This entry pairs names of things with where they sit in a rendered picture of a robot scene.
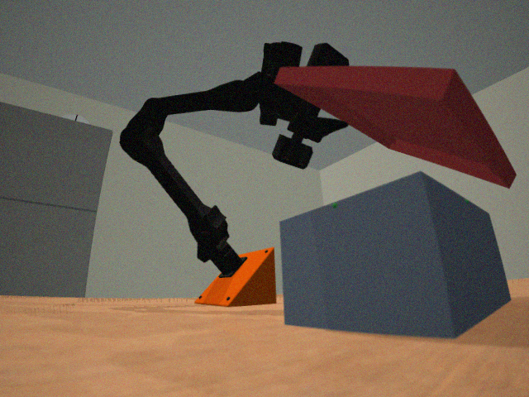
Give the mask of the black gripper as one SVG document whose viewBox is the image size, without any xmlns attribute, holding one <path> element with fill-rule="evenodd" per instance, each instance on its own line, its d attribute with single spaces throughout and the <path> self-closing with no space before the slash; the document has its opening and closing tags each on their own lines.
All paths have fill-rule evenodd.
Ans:
<svg viewBox="0 0 529 397">
<path fill-rule="evenodd" d="M 306 66 L 333 65 L 348 66 L 349 60 L 331 45 L 319 43 L 314 46 Z M 274 159 L 304 170 L 312 157 L 312 148 L 302 144 L 303 138 L 319 143 L 324 136 L 349 126 L 349 123 L 341 120 L 318 117 L 320 110 L 319 107 L 295 94 L 288 113 L 285 114 L 288 116 L 293 113 L 290 120 L 282 118 L 271 110 L 277 118 L 289 122 L 288 130 L 293 132 L 292 139 L 279 134 L 272 153 Z"/>
</svg>

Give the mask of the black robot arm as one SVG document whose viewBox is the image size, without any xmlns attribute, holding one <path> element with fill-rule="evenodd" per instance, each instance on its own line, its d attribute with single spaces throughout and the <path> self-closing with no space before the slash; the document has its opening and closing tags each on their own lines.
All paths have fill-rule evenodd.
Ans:
<svg viewBox="0 0 529 397">
<path fill-rule="evenodd" d="M 260 124 L 276 126 L 275 111 L 290 120 L 293 93 L 275 84 L 280 67 L 299 67 L 302 47 L 291 42 L 264 44 L 261 72 L 248 79 L 220 84 L 208 91 L 149 98 L 120 135 L 121 148 L 135 161 L 147 166 L 156 180 L 188 219 L 197 242 L 198 259 L 220 270 L 219 278 L 232 277 L 248 258 L 239 257 L 226 242 L 226 217 L 218 207 L 205 205 L 188 186 L 164 153 L 159 134 L 168 115 L 204 111 L 248 112 L 260 105 Z"/>
</svg>

